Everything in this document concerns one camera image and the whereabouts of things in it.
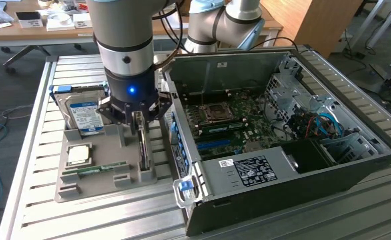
blue led light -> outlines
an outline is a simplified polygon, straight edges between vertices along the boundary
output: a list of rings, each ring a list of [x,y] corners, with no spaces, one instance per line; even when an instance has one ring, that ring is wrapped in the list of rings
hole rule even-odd
[[[135,87],[130,86],[127,91],[131,95],[135,94]]]

gray parts tray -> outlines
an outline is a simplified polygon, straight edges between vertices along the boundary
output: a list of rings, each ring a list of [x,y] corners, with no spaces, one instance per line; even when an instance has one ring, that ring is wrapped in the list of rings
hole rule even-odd
[[[154,158],[160,162],[164,160],[158,158],[166,158],[164,152],[162,152],[163,147],[156,146],[155,153],[151,153],[150,150],[150,140],[154,141],[160,137],[158,126],[151,125],[150,133],[146,134],[148,136],[146,155],[150,159],[147,171],[139,170],[139,141],[136,135],[131,136],[127,127],[106,125],[104,134],[83,138],[75,137],[76,135],[79,135],[77,130],[65,130],[63,134],[53,195],[56,203],[156,183]],[[87,163],[65,166],[68,150],[76,146],[88,147]],[[87,168],[102,168],[103,170],[100,172],[94,170],[91,171],[92,174],[63,174],[65,171],[77,171]]]

barcode sticker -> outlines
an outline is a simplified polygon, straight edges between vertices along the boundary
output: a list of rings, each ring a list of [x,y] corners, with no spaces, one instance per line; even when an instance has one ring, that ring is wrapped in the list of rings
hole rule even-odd
[[[221,168],[230,167],[234,165],[234,161],[231,159],[219,161]]]

aluminum profile table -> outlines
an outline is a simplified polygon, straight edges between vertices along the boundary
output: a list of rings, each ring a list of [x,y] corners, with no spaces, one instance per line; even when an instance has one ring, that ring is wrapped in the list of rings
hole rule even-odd
[[[314,52],[302,55],[391,136],[388,112]],[[305,75],[308,86],[322,94],[322,87]],[[155,185],[55,203],[64,123],[47,87],[103,81],[98,55],[64,56],[44,65],[0,223],[0,240],[391,239],[391,166],[344,193],[191,238],[185,236],[167,164],[156,165],[160,180]]]

power supply label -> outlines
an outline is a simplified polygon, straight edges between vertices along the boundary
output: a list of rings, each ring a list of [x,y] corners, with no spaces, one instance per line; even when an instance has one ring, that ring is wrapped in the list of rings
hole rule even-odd
[[[95,112],[95,102],[73,103],[68,107],[76,127],[81,132],[89,133],[102,130],[103,122],[100,115]]]
[[[272,170],[263,156],[234,161],[234,167],[242,184],[246,187],[277,180],[274,171]]]

